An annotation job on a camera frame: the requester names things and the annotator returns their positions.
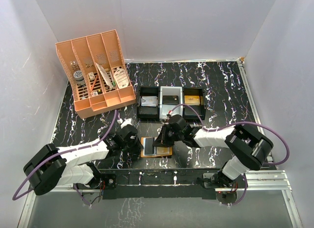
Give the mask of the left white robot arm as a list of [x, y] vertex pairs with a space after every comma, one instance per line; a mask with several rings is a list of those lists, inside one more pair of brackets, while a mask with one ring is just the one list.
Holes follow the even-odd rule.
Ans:
[[23, 168], [36, 195], [44, 195], [56, 186], [85, 184], [97, 188], [101, 184], [100, 172], [91, 163], [116, 156], [121, 151], [138, 153], [142, 148], [138, 130], [126, 124], [106, 138], [69, 147], [46, 144]]

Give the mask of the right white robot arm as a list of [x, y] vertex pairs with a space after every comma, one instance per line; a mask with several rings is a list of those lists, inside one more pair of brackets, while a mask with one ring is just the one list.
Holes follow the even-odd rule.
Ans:
[[193, 127], [181, 115], [173, 115], [163, 124], [153, 147], [172, 147], [181, 141], [191, 148], [229, 148], [234, 154], [223, 167], [209, 178], [198, 179], [203, 185], [231, 187], [249, 170], [258, 171], [273, 149], [273, 143], [249, 124], [236, 124], [221, 130]]

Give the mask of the orange leather card holder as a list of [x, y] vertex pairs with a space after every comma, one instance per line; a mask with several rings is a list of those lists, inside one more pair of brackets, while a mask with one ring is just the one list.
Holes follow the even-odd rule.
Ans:
[[143, 149], [141, 150], [140, 155], [142, 158], [172, 156], [172, 147], [154, 147], [153, 143], [155, 140], [156, 137], [141, 138], [141, 144], [143, 146]]

